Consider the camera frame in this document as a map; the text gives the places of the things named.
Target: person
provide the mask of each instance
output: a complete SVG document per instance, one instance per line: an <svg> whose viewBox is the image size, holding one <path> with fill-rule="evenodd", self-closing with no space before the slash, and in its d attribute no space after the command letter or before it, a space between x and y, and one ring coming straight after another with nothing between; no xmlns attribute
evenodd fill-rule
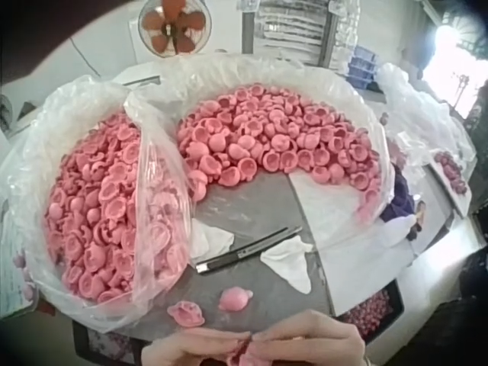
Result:
<svg viewBox="0 0 488 366"><path fill-rule="evenodd" d="M195 328L154 341L141 354L143 366L198 366L226 356L249 342L247 352L274 365L298 362L318 366L368 366L358 329L314 310L280 321L263 332L221 332Z"/></svg>

